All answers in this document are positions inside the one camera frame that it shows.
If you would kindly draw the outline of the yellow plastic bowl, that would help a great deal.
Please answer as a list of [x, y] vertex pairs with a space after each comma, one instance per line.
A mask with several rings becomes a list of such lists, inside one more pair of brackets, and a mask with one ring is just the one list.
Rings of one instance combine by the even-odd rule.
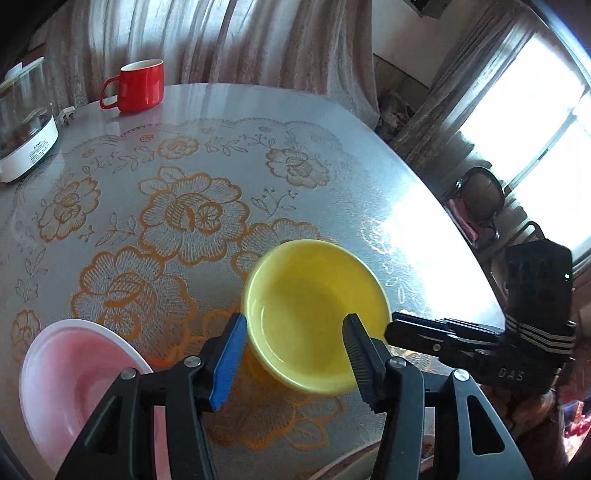
[[383, 286], [358, 257], [322, 240], [291, 240], [263, 254], [246, 277], [242, 313], [249, 347], [274, 379], [314, 395], [356, 387], [342, 321], [356, 314], [383, 338], [391, 308]]

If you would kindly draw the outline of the glass electric kettle white base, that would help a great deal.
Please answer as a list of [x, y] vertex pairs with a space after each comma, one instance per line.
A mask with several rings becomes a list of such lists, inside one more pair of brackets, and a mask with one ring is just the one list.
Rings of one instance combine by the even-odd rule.
[[13, 182], [27, 173], [57, 139], [44, 58], [15, 66], [12, 75], [1, 83], [1, 182]]

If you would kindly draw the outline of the white power plug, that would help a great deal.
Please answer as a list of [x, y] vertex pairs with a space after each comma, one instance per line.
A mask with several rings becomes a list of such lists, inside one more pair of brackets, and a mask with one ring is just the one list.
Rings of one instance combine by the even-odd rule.
[[61, 125], [70, 125], [75, 118], [76, 109], [74, 106], [68, 106], [61, 109], [58, 113], [58, 120]]

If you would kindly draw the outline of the red bowl white inside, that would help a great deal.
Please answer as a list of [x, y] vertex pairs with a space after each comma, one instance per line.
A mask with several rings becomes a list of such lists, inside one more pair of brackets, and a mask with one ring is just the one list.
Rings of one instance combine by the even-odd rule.
[[129, 343], [97, 323], [45, 328], [25, 356], [19, 396], [29, 434], [57, 478], [169, 478], [157, 380]]

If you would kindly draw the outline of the red mug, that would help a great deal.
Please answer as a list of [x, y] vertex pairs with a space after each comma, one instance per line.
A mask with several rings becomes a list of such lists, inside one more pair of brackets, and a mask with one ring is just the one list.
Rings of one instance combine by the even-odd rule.
[[[117, 84], [116, 99], [106, 103], [106, 89], [112, 83]], [[124, 114], [140, 113], [162, 102], [164, 85], [164, 62], [161, 59], [132, 62], [122, 66], [117, 76], [104, 82], [99, 106], [103, 110], [117, 108]]]

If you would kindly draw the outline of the beige lace curtain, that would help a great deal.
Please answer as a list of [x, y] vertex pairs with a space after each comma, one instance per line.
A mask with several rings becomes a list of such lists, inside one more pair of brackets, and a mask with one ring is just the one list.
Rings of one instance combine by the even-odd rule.
[[34, 34], [57, 108], [98, 99], [130, 62], [169, 84], [236, 83], [325, 95], [379, 118], [369, 1], [68, 1]]

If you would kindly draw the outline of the lace floral tablecloth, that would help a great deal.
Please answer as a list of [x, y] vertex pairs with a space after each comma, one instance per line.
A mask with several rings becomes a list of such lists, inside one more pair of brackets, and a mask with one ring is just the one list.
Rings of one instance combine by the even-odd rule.
[[52, 477], [18, 392], [45, 327], [94, 321], [168, 366], [221, 330], [259, 257], [301, 238], [362, 259], [394, 311], [502, 324], [434, 195], [338, 104], [199, 84], [138, 115], [78, 109], [43, 162], [1, 188], [1, 430], [28, 473]]

